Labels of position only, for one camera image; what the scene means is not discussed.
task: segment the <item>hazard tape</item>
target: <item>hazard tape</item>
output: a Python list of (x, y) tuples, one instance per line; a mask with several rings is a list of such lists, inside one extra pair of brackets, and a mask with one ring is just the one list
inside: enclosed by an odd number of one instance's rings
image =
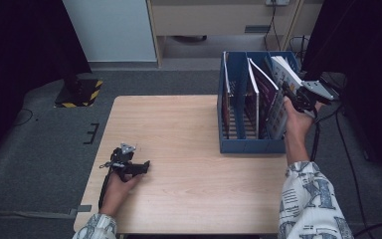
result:
[(95, 102), (98, 92), (100, 91), (101, 84), (103, 84), (103, 81), (97, 81), (95, 83), (95, 89), (93, 93), (91, 94), (90, 99), (87, 102), (82, 102), (82, 103), (66, 102), (66, 103), (55, 104), (55, 107), (56, 108), (89, 107)]

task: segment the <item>hand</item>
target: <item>hand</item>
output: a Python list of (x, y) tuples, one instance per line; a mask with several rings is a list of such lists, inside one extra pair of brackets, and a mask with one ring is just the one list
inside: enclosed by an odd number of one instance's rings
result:
[[(287, 113), (285, 134), (287, 164), (309, 161), (305, 148), (305, 137), (314, 120), (307, 114), (297, 112), (288, 97), (285, 97), (284, 105)], [(320, 110), (321, 106), (321, 103), (315, 105), (317, 111)]]
[(142, 176), (142, 174), (134, 177), (127, 175), (128, 181), (122, 182), (116, 173), (112, 173), (107, 182), (106, 193), (99, 213), (115, 218), (120, 205), (125, 201), (129, 191), (141, 180)]

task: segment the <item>yellow and black tape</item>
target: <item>yellow and black tape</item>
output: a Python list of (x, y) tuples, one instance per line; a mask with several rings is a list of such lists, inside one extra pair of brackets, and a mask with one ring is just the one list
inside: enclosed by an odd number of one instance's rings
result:
[(84, 101), (77, 102), (77, 101), (75, 101), (75, 98), (73, 98), (73, 99), (69, 99), (69, 100), (67, 100), (65, 102), (55, 103), (55, 107), (57, 107), (57, 108), (89, 107), (89, 106), (91, 106), (95, 102), (95, 100), (97, 98), (97, 95), (98, 95), (98, 92), (100, 91), (100, 87), (101, 87), (102, 84), (103, 84), (103, 81), (101, 81), (101, 80), (98, 80), (98, 81), (95, 82), (94, 87), (89, 92), (90, 99), (87, 100), (86, 102), (84, 102)]

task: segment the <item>blue file box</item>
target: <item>blue file box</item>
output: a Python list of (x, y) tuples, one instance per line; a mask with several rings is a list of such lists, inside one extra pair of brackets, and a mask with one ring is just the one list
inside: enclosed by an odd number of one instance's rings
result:
[(271, 56), (284, 57), (290, 67), (297, 73), (298, 64), (292, 52), (227, 52), (227, 70), (231, 86), (232, 97), (230, 98), (231, 122), (234, 124), (234, 134), (227, 138), (222, 118), (222, 102), (224, 98), (225, 67), (224, 59), (221, 60), (221, 71), (219, 80), (219, 92), (217, 101), (219, 144), (221, 153), (285, 153), (285, 143), (282, 139), (248, 138), (245, 120), (244, 101), (247, 89), (248, 62), (247, 58), (261, 68), (267, 61), (269, 68), (272, 65)]

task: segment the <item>gray carpet floor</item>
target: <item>gray carpet floor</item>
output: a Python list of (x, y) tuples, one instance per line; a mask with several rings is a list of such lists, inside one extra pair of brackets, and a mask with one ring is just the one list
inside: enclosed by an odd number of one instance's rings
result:
[[(0, 216), (0, 238), (71, 238), (74, 216), (70, 211), (81, 203), (113, 100), (128, 95), (216, 95), (219, 72), (102, 71), (82, 78), (103, 80), (91, 107), (54, 108), (63, 82), (47, 84), (26, 96), (14, 126), (0, 145), (0, 212), (46, 212), (67, 218)], [(332, 114), (337, 106), (324, 107), (320, 115)], [(366, 221), (368, 225), (382, 223), (382, 166), (365, 160), (350, 122), (343, 115), (338, 118), (358, 179)], [(91, 139), (88, 131), (95, 129), (92, 123), (99, 125), (95, 140), (85, 144)], [(316, 162), (333, 182), (352, 231), (363, 229), (353, 173), (334, 117), (321, 124)], [(372, 234), (382, 238), (382, 228)]]

